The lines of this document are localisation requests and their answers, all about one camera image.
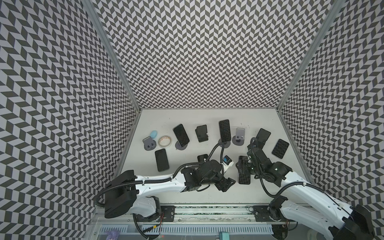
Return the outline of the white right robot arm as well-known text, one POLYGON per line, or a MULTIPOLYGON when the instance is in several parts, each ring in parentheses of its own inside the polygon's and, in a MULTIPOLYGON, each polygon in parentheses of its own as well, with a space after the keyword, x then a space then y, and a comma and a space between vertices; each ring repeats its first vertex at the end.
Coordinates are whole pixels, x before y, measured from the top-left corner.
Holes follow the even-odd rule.
POLYGON ((322 234, 327 240, 372 240, 375 237, 372 215, 363 206, 351 206, 304 180, 282 162, 272 163, 260 147, 258 138, 248 146, 248 158, 256 178, 279 187, 267 207, 273 221, 292 220, 322 234))

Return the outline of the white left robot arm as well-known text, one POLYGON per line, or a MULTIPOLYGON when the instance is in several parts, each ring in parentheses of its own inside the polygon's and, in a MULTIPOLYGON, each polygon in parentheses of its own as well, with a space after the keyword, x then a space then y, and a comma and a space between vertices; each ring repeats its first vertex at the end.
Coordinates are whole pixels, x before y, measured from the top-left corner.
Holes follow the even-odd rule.
POLYGON ((107 219, 131 213, 153 221, 162 214, 157 194, 202 192, 211 185, 224 193, 236 182, 225 177, 234 162, 224 154, 219 161, 211 157, 209 154, 202 162, 183 164, 170 175, 145 177, 125 171, 95 195, 94 204, 105 210, 107 219))

